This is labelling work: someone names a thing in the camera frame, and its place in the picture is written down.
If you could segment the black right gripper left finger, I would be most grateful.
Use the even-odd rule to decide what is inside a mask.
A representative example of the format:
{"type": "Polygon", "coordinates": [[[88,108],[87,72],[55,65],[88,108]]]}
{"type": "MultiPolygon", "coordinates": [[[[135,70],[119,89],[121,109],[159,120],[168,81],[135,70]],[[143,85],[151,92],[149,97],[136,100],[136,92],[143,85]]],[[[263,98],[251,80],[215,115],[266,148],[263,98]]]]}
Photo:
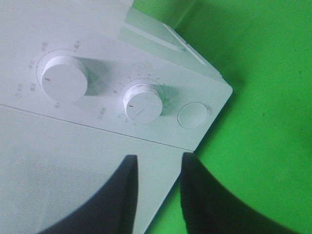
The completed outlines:
{"type": "Polygon", "coordinates": [[[81,207],[42,234],[131,234],[138,200],[138,162],[127,155],[107,182],[81,207]]]}

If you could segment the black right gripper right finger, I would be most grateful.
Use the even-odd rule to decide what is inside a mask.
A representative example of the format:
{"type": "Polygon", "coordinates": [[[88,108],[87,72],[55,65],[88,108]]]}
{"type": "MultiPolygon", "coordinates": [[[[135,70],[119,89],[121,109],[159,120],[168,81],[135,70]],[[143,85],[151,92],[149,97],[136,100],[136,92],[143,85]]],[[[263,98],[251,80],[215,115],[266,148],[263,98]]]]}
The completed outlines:
{"type": "Polygon", "coordinates": [[[190,234],[309,234],[312,171],[285,162],[244,162],[214,176],[184,153],[180,203],[190,234]]]}

